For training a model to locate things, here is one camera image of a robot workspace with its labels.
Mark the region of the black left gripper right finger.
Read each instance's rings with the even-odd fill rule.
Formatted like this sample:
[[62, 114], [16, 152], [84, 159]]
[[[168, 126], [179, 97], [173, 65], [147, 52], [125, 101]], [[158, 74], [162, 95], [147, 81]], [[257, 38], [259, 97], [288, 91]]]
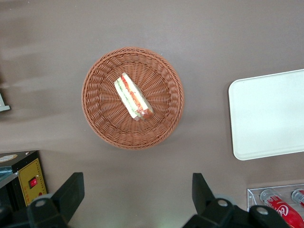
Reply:
[[272, 208], [257, 205], [247, 212], [224, 198], [216, 198], [201, 173], [192, 175], [192, 201], [196, 214], [185, 228], [288, 228]]

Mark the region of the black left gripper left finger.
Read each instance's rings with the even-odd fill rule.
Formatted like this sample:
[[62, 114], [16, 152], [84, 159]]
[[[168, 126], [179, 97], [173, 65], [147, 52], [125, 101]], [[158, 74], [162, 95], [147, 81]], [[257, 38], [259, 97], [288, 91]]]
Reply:
[[85, 196], [84, 175], [73, 173], [53, 194], [35, 198], [27, 207], [13, 212], [0, 208], [2, 228], [67, 228]]

